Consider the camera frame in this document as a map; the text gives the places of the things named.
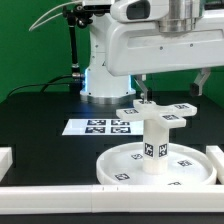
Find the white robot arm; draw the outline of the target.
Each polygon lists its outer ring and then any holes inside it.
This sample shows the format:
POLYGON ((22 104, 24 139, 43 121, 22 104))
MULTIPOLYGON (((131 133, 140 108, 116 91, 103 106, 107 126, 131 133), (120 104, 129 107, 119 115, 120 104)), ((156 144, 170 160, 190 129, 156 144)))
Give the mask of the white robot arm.
POLYGON ((204 0, 84 0, 109 13, 105 62, 113 76, 197 69, 190 93, 200 96, 212 67, 224 66, 224 2, 204 0))

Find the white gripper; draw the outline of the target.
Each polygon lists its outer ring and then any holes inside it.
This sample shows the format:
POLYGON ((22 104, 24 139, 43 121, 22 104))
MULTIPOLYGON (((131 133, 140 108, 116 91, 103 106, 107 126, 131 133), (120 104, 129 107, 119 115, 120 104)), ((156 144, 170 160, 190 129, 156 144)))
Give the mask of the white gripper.
POLYGON ((161 33, 155 22, 114 22, 107 31, 105 64, 113 76, 135 75, 144 103, 152 90, 139 74, 199 70, 190 95, 201 96, 210 68, 224 65, 224 13, 205 13, 194 30, 161 33))

